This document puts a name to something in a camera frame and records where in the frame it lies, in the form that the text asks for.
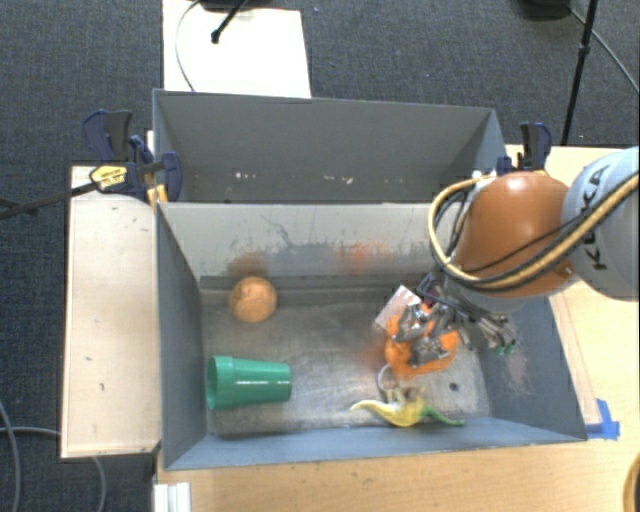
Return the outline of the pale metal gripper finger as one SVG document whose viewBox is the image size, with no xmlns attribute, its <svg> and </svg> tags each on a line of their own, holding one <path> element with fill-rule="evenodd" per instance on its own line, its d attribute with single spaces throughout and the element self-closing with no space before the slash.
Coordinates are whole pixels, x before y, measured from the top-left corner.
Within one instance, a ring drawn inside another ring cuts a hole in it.
<svg viewBox="0 0 640 512">
<path fill-rule="evenodd" d="M 397 323 L 397 342 L 408 343 L 424 335 L 429 314 L 423 309 L 421 301 L 406 306 Z"/>
<path fill-rule="evenodd" d="M 427 363 L 441 361 L 449 356 L 438 338 L 422 337 L 415 341 L 410 350 L 409 365 L 423 366 Z"/>
</svg>

